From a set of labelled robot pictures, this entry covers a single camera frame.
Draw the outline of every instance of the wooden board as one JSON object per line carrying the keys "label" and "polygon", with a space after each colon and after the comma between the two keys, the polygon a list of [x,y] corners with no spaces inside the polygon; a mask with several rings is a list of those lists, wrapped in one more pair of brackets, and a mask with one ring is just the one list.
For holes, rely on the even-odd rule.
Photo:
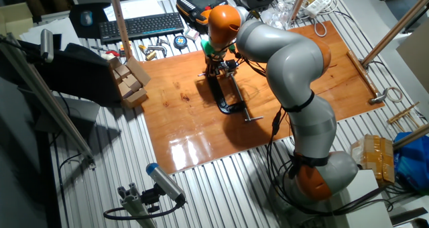
{"label": "wooden board", "polygon": [[[319,38],[313,26],[290,30],[326,42],[332,52],[330,68],[311,84],[325,98],[341,120],[374,110],[384,104],[370,105],[371,91],[347,58],[345,43],[330,21],[324,23],[328,34]],[[229,54],[226,60],[233,59]],[[236,79],[252,117],[263,119],[246,123],[244,115],[222,114],[204,76],[202,51],[164,58],[142,64],[152,77],[146,86],[148,99],[142,104],[158,164],[168,173],[222,158],[266,144],[272,120],[280,108],[266,79],[246,64],[240,65]],[[229,79],[220,79],[229,103],[235,92]],[[290,135],[284,121],[276,139]]]}

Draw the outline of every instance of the black keyboard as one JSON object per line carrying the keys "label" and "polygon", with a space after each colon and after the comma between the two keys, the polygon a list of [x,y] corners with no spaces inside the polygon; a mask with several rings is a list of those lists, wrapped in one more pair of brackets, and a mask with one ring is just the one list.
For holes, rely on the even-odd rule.
{"label": "black keyboard", "polygon": [[[126,19],[125,26],[130,40],[175,34],[184,30],[179,13],[164,13]],[[99,23],[99,27],[102,44],[121,41],[116,21]]]}

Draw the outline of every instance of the cardboard box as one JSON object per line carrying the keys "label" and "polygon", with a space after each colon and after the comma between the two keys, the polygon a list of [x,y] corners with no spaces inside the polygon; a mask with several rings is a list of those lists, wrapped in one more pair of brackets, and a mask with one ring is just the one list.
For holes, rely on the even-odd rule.
{"label": "cardboard box", "polygon": [[121,82],[120,84],[118,84],[118,87],[119,92],[124,99],[130,97],[133,94],[133,91],[127,86],[127,84],[125,84],[125,82]]}
{"label": "cardboard box", "polygon": [[122,64],[115,68],[115,72],[119,74],[122,80],[128,77],[131,72],[129,71],[128,67],[126,65]]}
{"label": "cardboard box", "polygon": [[393,163],[393,142],[381,138],[381,153],[383,155],[383,181],[386,183],[395,183],[395,164]]}
{"label": "cardboard box", "polygon": [[363,169],[371,169],[380,186],[394,184],[393,146],[378,135],[365,135],[351,146],[351,155]]}
{"label": "cardboard box", "polygon": [[[109,60],[109,63],[110,63],[109,70],[111,72],[111,76],[113,80],[116,81],[115,75],[113,74],[114,69],[116,69],[117,67],[120,67],[122,63],[119,61],[118,58]],[[147,99],[147,96],[146,96],[147,91],[144,89],[144,87],[149,83],[150,76],[143,69],[143,67],[141,67],[140,63],[134,57],[131,57],[125,65],[128,67],[131,74],[143,85],[141,89],[139,89],[129,97],[122,98],[123,106],[128,108],[134,108],[140,105],[142,102],[144,102]]]}
{"label": "cardboard box", "polygon": [[133,92],[137,92],[141,88],[140,82],[132,74],[125,78],[123,82],[125,82]]}
{"label": "cardboard box", "polygon": [[13,33],[20,40],[19,35],[28,32],[33,27],[33,15],[27,3],[19,3],[0,7],[0,34]]}
{"label": "cardboard box", "polygon": [[115,77],[116,84],[120,84],[122,82],[121,76],[116,71],[113,71],[113,76]]}

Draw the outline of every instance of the wooden block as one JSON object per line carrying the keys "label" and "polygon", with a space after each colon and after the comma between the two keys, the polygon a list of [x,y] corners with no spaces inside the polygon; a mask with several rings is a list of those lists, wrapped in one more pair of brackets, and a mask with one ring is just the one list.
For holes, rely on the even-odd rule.
{"label": "wooden block", "polygon": [[131,74],[129,69],[124,64],[116,68],[115,71],[119,74],[119,76],[121,76],[121,79],[125,79],[129,74]]}
{"label": "wooden block", "polygon": [[116,83],[117,84],[121,83],[122,81],[121,76],[116,71],[113,71],[113,75],[115,76]]}
{"label": "wooden block", "polygon": [[144,88],[139,89],[136,93],[132,94],[130,97],[124,100],[125,105],[128,108],[134,108],[140,105],[147,99],[147,91]]}
{"label": "wooden block", "polygon": [[141,88],[140,82],[132,74],[123,79],[123,82],[125,82],[133,92],[137,92]]}
{"label": "wooden block", "polygon": [[121,92],[121,96],[126,99],[133,94],[133,91],[125,84],[125,82],[121,82],[118,84],[119,91]]}
{"label": "wooden block", "polygon": [[139,82],[143,84],[143,86],[147,86],[151,78],[147,74],[147,72],[143,69],[143,66],[140,65],[139,62],[134,57],[131,57],[128,60],[127,66],[132,71],[136,79],[139,80]]}

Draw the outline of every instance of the wooden dowel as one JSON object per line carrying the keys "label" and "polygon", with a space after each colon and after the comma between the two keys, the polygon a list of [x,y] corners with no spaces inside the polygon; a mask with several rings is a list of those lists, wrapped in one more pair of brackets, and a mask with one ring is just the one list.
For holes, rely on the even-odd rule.
{"label": "wooden dowel", "polygon": [[417,127],[420,127],[420,125],[418,125],[417,121],[410,115],[410,113],[407,113],[407,116],[411,119],[412,122],[414,122],[414,124],[416,124]]}
{"label": "wooden dowel", "polygon": [[429,0],[418,0],[417,3],[398,21],[397,24],[387,33],[384,38],[370,51],[362,61],[363,66],[367,66],[393,38],[402,30],[403,27],[426,5]]}
{"label": "wooden dowel", "polygon": [[371,78],[369,77],[368,73],[365,71],[365,69],[363,68],[363,66],[359,62],[359,60],[356,57],[355,53],[352,50],[350,50],[350,51],[347,52],[347,56],[349,57],[349,59],[351,60],[351,62],[355,66],[355,68],[357,69],[357,72],[359,72],[359,74],[362,76],[362,78],[365,81],[365,83],[367,83],[367,86],[369,87],[369,89],[373,93],[374,97],[377,97],[377,93],[379,91],[378,91],[377,87],[375,87],[375,84],[371,80]]}
{"label": "wooden dowel", "polygon": [[429,133],[429,123],[417,128],[415,131],[413,131],[409,135],[403,137],[399,141],[394,142],[393,143],[393,150],[398,150],[398,149],[404,147],[405,145],[407,145],[413,141],[416,141],[417,139],[423,137],[424,135],[426,135],[428,133]]}
{"label": "wooden dowel", "polygon": [[120,0],[111,0],[111,1],[112,1],[113,10],[115,12],[116,22],[119,28],[119,34],[121,35],[123,50],[125,52],[125,56],[127,57],[127,60],[129,60],[130,57],[132,57],[133,53],[131,52],[131,47],[129,45],[129,40],[128,40],[127,27],[125,26],[125,20],[123,19],[123,15],[122,15],[121,1]]}
{"label": "wooden dowel", "polygon": [[404,128],[401,126],[400,123],[398,123],[397,121],[394,121],[393,123],[396,124],[397,127],[400,128],[402,132],[405,132]]}

